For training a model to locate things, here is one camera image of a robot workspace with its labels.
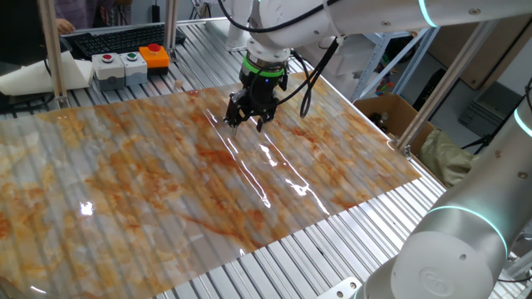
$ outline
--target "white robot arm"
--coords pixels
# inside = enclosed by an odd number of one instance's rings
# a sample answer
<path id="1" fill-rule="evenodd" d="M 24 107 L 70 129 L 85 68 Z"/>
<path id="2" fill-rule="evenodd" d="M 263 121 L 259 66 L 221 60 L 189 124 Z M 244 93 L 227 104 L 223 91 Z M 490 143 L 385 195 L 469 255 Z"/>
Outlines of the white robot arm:
<path id="1" fill-rule="evenodd" d="M 244 88 L 231 96 L 226 115 L 231 127 L 236 129 L 252 115 L 260 116 L 263 123 L 273 119 L 275 106 L 283 102 L 275 98 L 273 88 L 283 87 L 286 80 L 282 65 L 288 48 L 329 36 L 412 30 L 532 12 L 530 0 L 328 0 L 325 7 L 324 3 L 254 0 L 253 38 L 240 72 Z M 400 253 L 377 269 L 355 298 L 486 299 L 509 248 L 532 218 L 530 152 L 532 104 L 525 100 L 473 170 L 442 195 Z"/>
<path id="2" fill-rule="evenodd" d="M 254 1 L 252 22 L 258 28 L 277 26 L 325 3 L 323 0 Z M 338 34 L 415 30 L 532 12 L 529 0 L 328 0 L 327 7 L 292 26 L 253 37 L 267 47 L 294 48 Z"/>

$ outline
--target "marble-patterned sheet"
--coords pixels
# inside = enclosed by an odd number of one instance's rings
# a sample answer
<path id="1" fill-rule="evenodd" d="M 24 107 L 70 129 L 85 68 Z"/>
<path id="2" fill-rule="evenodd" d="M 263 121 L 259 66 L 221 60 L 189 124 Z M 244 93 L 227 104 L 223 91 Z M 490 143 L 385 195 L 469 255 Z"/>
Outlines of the marble-patterned sheet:
<path id="1" fill-rule="evenodd" d="M 144 299 L 419 177 L 323 81 L 304 120 L 299 95 L 231 137 L 238 89 L 0 122 L 0 277 Z"/>

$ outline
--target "person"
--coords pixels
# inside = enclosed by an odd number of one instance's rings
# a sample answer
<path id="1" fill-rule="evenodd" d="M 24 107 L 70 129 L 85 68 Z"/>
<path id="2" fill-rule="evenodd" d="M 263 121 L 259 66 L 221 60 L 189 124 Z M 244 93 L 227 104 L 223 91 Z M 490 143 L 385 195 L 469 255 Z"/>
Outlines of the person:
<path id="1" fill-rule="evenodd" d="M 112 9 L 115 5 L 131 5 L 133 0 L 54 0 L 59 34 L 76 29 L 92 28 L 98 7 Z"/>

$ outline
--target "aluminum extrusion table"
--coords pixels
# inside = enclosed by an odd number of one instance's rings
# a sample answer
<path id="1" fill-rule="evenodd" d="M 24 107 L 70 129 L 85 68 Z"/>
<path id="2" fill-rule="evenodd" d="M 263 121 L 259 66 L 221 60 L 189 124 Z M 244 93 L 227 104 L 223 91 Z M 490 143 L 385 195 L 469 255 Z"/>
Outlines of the aluminum extrusion table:
<path id="1" fill-rule="evenodd" d="M 105 105 L 239 82 L 245 52 L 227 52 L 222 41 L 205 30 L 202 20 L 178 22 L 178 28 L 187 40 L 177 46 L 179 61 L 170 65 L 167 76 L 151 76 L 147 84 L 120 91 L 101 92 L 93 83 L 91 88 L 68 91 L 71 105 Z M 299 72 L 301 67 L 290 61 L 289 70 Z M 184 82 L 179 90 L 174 87 L 177 79 Z M 0 120 L 48 110 L 0 115 Z M 399 253 L 410 232 L 445 192 L 417 162 L 411 163 L 420 179 L 243 255 L 156 298 L 315 298 L 344 278 L 365 281 Z M 523 289 L 520 284 L 498 283 L 490 298 L 516 298 Z"/>

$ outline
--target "black keyboard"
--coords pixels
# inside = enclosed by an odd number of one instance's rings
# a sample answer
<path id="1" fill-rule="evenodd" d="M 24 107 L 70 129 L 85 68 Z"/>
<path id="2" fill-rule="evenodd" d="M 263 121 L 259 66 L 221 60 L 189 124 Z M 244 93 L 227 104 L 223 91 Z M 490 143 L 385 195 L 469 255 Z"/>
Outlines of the black keyboard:
<path id="1" fill-rule="evenodd" d="M 185 34 L 177 30 L 175 43 L 185 42 Z M 165 39 L 165 25 L 142 27 L 125 30 L 122 32 L 106 33 L 101 35 L 87 36 L 76 40 L 74 44 L 87 57 L 103 53 L 127 53 L 139 51 L 139 47 L 146 47 L 151 43 L 162 46 Z"/>

